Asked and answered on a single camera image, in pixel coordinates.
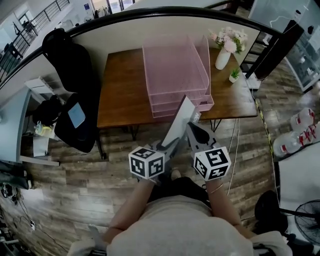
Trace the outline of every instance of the metal handrail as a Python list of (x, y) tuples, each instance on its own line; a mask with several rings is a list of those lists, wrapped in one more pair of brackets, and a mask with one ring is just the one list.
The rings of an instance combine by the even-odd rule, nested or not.
[[(141, 9), (133, 9), (127, 10), (123, 12), (118, 12), (112, 15), (107, 15), (101, 17), (99, 19), (94, 19), (88, 21), (84, 24), (76, 26), (70, 29), (67, 34), (72, 38), (78, 35), (84, 34), (86, 32), (109, 26), (111, 24), (116, 24), (125, 21), (131, 21), (135, 19), (143, 19), (143, 18), (153, 18), (153, 17), (168, 17), (168, 16), (181, 16), (181, 17), (199, 17), (199, 18), (207, 18), (207, 19), (216, 19), (226, 22), (231, 22), (235, 24), (239, 24), (248, 28), (252, 28), (258, 31), (265, 32), (269, 35), (275, 36), (275, 38), (279, 38), (283, 36), (283, 33), (274, 30), (268, 26), (265, 26), (261, 23), (255, 22), (253, 20), (249, 20), (246, 18), (242, 18), (240, 16), (236, 16), (234, 14), (230, 14), (226, 11), (218, 11), (212, 9), (205, 8), (197, 8), (197, 7), (183, 7), (183, 6), (166, 6), (166, 7), (153, 7), (153, 8), (141, 8)], [(26, 66), (29, 62), (37, 58), (42, 54), (42, 48), (38, 48), (32, 54), (30, 54), (26, 59), (22, 61), (22, 63), (17, 66), (10, 74), (8, 79), (2, 83), (0, 83), (0, 89), (7, 83), (7, 81), (12, 78), (20, 69)]]
[(28, 25), (18, 32), (0, 59), (0, 83), (19, 65), (24, 54), (44, 26), (69, 4), (69, 0), (56, 0), (43, 9)]

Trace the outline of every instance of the pink wire tray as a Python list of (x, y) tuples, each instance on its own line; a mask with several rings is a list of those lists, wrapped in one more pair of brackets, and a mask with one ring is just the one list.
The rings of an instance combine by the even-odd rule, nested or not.
[(194, 41), (187, 35), (161, 35), (144, 42), (146, 87), (154, 118), (174, 115), (184, 95), (199, 111), (214, 105), (208, 40), (203, 36)]

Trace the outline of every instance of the bracelet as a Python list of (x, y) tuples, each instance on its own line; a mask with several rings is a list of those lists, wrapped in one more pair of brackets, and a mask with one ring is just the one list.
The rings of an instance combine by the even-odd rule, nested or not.
[(211, 191), (210, 193), (209, 193), (209, 195), (211, 195), (211, 194), (213, 194), (214, 192), (216, 192), (218, 189), (220, 189), (222, 186), (223, 186), (224, 184), (223, 183), (221, 183), (221, 185), (220, 186), (218, 186), (216, 189), (214, 189), (213, 191)]

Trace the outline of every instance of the gray shirt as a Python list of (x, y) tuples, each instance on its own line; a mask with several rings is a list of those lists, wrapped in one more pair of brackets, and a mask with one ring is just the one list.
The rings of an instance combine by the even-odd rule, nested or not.
[(255, 256), (255, 245), (277, 256), (292, 255), (278, 231), (246, 239), (227, 221), (212, 217), (204, 203), (178, 195), (149, 203), (140, 220), (107, 246), (107, 255)]

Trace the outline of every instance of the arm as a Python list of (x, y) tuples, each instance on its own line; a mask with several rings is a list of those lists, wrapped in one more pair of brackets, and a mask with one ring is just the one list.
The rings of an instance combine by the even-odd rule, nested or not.
[(110, 226), (103, 236), (103, 240), (111, 243), (122, 231), (127, 230), (139, 220), (144, 212), (155, 183), (151, 180), (141, 179), (130, 197), (114, 215)]
[(249, 239), (254, 237), (256, 234), (249, 231), (242, 225), (240, 216), (235, 207), (233, 206), (232, 202), (228, 198), (227, 194), (225, 193), (223, 187), (211, 193), (212, 191), (217, 189), (221, 184), (222, 181), (219, 179), (207, 181), (205, 183), (212, 209), (212, 215), (229, 222), (245, 238)]

